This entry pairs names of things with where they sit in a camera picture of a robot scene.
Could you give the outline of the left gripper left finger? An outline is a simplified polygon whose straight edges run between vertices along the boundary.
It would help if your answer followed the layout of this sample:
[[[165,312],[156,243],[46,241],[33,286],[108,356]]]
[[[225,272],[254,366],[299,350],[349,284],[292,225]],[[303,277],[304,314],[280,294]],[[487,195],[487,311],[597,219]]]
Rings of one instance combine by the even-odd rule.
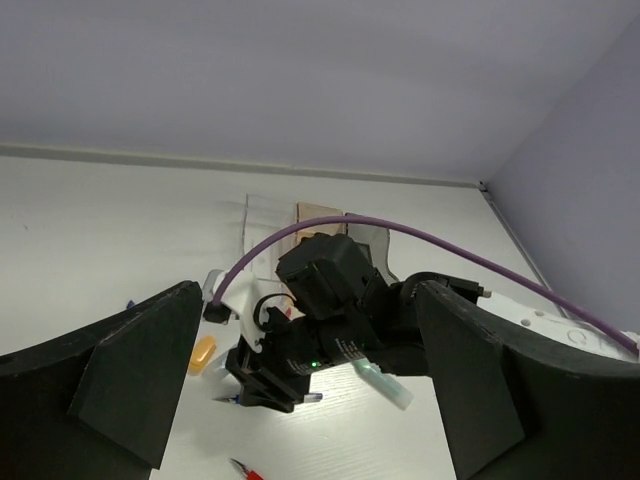
[[[147,479],[201,316],[198,283],[1,358],[4,479]]]

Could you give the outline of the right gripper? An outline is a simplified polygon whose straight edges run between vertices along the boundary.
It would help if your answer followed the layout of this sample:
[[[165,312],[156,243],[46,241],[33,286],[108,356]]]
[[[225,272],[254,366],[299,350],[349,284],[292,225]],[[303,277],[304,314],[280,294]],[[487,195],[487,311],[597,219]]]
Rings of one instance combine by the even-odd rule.
[[[301,315],[287,320],[270,306],[262,352],[244,340],[231,350],[226,367],[241,394],[299,399],[310,392],[313,374],[359,359],[396,376],[428,374],[409,290],[388,285],[349,236],[304,240],[280,258],[276,274]],[[296,406],[243,407],[290,413]]]

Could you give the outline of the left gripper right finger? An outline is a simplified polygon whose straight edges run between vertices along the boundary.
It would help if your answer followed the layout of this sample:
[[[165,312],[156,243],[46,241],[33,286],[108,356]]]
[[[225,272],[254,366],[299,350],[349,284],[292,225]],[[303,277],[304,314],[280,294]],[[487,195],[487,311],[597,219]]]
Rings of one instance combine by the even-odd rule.
[[[635,479],[639,367],[517,326],[427,282],[416,309],[460,479]]]

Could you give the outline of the blue gel pen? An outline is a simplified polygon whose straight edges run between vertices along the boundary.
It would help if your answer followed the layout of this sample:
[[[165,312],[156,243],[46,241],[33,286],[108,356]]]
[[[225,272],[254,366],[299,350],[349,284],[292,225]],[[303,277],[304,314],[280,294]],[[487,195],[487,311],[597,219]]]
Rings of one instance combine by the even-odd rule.
[[[292,403],[293,405],[305,403],[318,403],[324,399],[324,395],[320,392],[311,392],[303,395],[299,399],[272,398],[263,394],[235,394],[214,398],[214,401],[221,403],[229,403],[243,406],[262,406],[265,404],[281,404]]]

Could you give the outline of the red gel pen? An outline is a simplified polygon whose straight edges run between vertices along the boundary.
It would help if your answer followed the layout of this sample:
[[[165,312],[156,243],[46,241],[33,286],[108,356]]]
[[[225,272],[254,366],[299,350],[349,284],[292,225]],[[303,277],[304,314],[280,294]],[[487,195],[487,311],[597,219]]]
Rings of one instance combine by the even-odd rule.
[[[247,466],[245,463],[234,459],[234,458],[230,458],[229,459],[231,465],[235,468],[235,470],[246,480],[264,480],[264,478],[258,473],[256,472],[254,469],[252,469],[251,467]]]

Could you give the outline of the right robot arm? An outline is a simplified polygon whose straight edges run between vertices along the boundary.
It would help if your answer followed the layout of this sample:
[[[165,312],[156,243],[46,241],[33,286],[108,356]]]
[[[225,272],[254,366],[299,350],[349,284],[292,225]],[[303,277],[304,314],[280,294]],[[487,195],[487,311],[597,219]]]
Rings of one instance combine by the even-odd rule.
[[[428,372],[414,301],[427,281],[579,350],[633,357],[584,322],[526,307],[470,280],[422,272],[400,281],[388,270],[388,247],[386,231],[375,240],[309,232],[280,258],[281,284],[272,292],[249,271],[219,275],[215,299],[239,319],[241,330],[225,364],[240,384],[233,402],[290,413],[320,400],[310,388],[312,374],[351,364],[364,382],[406,409],[413,396],[398,377]]]

